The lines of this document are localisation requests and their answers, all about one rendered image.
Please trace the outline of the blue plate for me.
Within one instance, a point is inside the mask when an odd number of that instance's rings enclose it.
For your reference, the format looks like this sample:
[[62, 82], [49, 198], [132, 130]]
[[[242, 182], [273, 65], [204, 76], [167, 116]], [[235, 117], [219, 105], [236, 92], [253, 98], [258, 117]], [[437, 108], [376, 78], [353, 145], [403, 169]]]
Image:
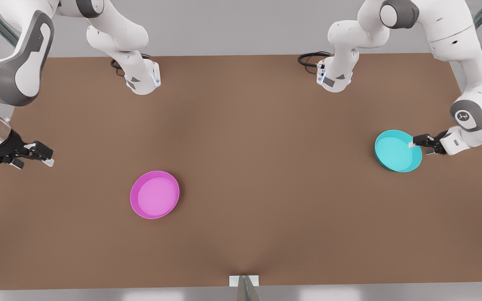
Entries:
[[386, 169], [397, 173], [409, 173], [417, 169], [423, 159], [423, 152], [418, 145], [409, 148], [413, 136], [399, 130], [380, 133], [374, 143], [377, 161]]

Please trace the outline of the pink plate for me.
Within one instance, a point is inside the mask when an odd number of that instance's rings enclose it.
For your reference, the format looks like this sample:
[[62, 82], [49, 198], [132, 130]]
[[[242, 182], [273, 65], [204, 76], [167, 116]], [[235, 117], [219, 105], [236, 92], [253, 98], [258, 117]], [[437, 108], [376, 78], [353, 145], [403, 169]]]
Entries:
[[154, 170], [135, 181], [130, 191], [130, 205], [140, 217], [159, 219], [176, 207], [179, 196], [176, 178], [165, 171]]

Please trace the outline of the silver frame post with foot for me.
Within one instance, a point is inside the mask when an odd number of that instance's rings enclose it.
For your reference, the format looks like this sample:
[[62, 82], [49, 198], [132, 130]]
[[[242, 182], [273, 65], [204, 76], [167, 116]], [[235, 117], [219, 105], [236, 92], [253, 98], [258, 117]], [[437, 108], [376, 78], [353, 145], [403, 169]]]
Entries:
[[229, 286], [236, 287], [236, 301], [261, 301], [256, 291], [258, 275], [230, 275]]

